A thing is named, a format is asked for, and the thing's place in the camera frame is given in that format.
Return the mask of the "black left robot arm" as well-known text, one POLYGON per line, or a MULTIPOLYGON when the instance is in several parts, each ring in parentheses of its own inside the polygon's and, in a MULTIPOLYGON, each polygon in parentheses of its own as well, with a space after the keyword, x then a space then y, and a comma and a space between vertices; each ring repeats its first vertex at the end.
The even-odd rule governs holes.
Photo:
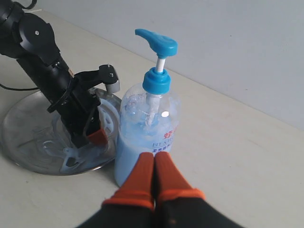
POLYGON ((50 102, 49 113, 57 111, 72 143, 108 143, 101 128, 99 99, 81 85, 63 60, 49 23, 11 0, 0 2, 0 53, 15 59, 50 102))

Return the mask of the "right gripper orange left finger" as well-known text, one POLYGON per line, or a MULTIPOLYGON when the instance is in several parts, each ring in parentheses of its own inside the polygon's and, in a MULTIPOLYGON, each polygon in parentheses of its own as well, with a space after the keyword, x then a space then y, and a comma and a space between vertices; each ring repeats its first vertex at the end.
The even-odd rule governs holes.
POLYGON ((103 201, 101 209, 80 228, 152 228, 154 198, 152 196, 154 156, 140 154, 124 184, 103 201))

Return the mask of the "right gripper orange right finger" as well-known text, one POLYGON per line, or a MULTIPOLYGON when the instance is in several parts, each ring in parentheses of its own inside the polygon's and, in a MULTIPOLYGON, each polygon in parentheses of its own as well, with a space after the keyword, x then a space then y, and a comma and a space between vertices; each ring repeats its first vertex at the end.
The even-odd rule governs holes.
POLYGON ((154 158, 157 228, 240 228, 205 201, 175 166, 168 152, 154 158))

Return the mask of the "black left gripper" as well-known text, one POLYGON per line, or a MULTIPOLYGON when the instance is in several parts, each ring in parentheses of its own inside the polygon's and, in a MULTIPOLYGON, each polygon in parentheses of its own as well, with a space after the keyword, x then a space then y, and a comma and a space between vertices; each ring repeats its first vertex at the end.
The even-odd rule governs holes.
POLYGON ((49 113, 57 111, 70 134, 71 142, 81 148, 91 142, 94 145, 107 145, 107 135, 100 129, 97 97, 84 89, 78 79, 70 79, 64 86, 52 85, 46 92, 51 105, 49 113))

